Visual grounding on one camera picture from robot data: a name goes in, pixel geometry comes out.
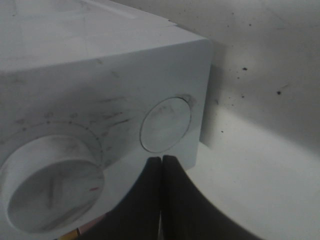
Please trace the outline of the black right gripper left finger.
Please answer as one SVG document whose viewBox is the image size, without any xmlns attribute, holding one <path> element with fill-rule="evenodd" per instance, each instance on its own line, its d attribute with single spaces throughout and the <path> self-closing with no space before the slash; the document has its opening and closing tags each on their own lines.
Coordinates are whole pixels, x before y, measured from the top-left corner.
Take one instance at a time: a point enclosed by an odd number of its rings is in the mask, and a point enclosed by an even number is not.
<svg viewBox="0 0 320 240">
<path fill-rule="evenodd" d="M 80 240 L 156 240 L 160 221 L 162 160 L 150 157 L 127 195 Z"/>
</svg>

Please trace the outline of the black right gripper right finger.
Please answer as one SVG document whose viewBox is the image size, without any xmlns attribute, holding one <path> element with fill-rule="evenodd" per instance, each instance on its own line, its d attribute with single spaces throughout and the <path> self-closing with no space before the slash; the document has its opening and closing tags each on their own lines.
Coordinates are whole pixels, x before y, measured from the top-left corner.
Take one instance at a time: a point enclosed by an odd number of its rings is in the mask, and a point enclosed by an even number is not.
<svg viewBox="0 0 320 240">
<path fill-rule="evenodd" d="M 166 240 L 245 240 L 246 232 L 197 189 L 178 159 L 162 158 L 162 225 Z"/>
</svg>

